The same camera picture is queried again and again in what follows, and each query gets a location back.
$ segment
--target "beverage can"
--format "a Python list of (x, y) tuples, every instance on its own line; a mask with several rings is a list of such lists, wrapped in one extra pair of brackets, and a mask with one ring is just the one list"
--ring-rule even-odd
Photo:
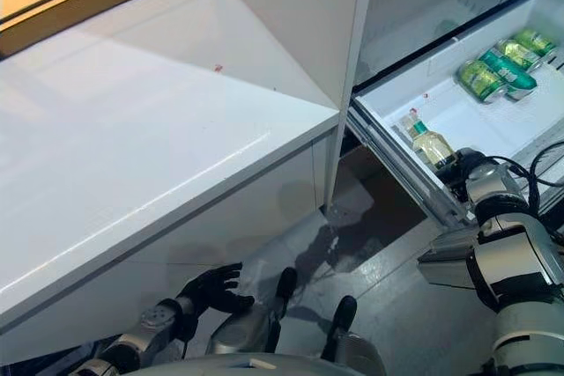
[(531, 52), (515, 40), (500, 40), (496, 47), (502, 54), (519, 65), (525, 72), (532, 72), (542, 64), (539, 55)]
[(524, 28), (513, 39), (542, 57), (545, 62), (551, 61), (558, 53), (558, 46), (553, 41), (531, 28)]
[(467, 92), (484, 103), (493, 103), (507, 92), (505, 81), (481, 61), (464, 63), (456, 76)]
[(508, 96), (520, 100), (537, 88), (537, 81), (519, 65), (503, 55), (497, 48), (490, 48), (479, 57), (492, 71), (508, 83)]

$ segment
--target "oil bottle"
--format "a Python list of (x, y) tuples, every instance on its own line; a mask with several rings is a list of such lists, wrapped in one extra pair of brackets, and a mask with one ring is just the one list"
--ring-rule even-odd
[(402, 119), (405, 130), (413, 141), (413, 150), (436, 172), (456, 160), (456, 155), (441, 134), (430, 131), (412, 109)]

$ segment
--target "gray floor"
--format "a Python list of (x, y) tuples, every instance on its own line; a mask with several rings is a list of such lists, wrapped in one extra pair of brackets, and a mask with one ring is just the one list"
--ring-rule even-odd
[[(352, 330), (376, 345), (388, 375), (478, 371), (489, 358), (494, 314), (473, 291), (423, 279), (416, 258), (439, 231), (385, 170), (363, 161), (362, 153), (344, 160), (327, 217), (316, 213), (244, 263), (241, 290), (266, 301), (284, 267), (298, 270), (277, 352), (319, 355), (338, 301), (350, 294), (359, 302)], [(188, 357), (204, 353), (225, 317), (204, 316)]]

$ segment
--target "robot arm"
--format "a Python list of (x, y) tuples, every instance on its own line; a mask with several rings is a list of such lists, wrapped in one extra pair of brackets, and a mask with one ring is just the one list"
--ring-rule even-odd
[[(507, 165), (475, 151), (465, 155), (469, 160), (463, 155), (457, 168), (442, 177), (468, 200), (476, 215), (479, 233), (466, 250), (465, 267), (480, 300), (497, 313), (493, 357), (481, 374), (561, 374), (561, 247), (523, 198)], [(452, 249), (451, 257), (456, 254)], [(428, 257), (419, 258), (424, 274), (428, 263)]]
[(139, 323), (121, 335), (98, 358), (80, 366), (72, 375), (115, 376), (151, 365), (155, 355), (178, 338), (194, 337), (198, 319), (208, 308), (239, 313), (251, 307), (253, 297), (229, 291), (236, 288), (241, 263), (209, 270), (190, 281), (175, 299), (165, 299), (141, 315)]

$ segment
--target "refrigerator drawer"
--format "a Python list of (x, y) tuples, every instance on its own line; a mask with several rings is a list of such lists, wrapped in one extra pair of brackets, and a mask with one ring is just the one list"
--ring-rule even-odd
[[(442, 134), (454, 150), (470, 147), (528, 167), (543, 147), (564, 138), (564, 75), (559, 72), (564, 55), (560, 53), (533, 71), (537, 89), (517, 102), (503, 98), (489, 105), (479, 103), (453, 78), (462, 63), (526, 26), (562, 45), (564, 0), (523, 0), (452, 39), (438, 52), (420, 58), (409, 69), (369, 87), (350, 106), (350, 130), (421, 209), (449, 229), (470, 224), (473, 215), (414, 153), (400, 121), (415, 108), (421, 120)], [(539, 176), (546, 175), (549, 181), (562, 179), (563, 152), (555, 151), (543, 160)], [(556, 189), (544, 190), (543, 204), (552, 203), (559, 194)]]

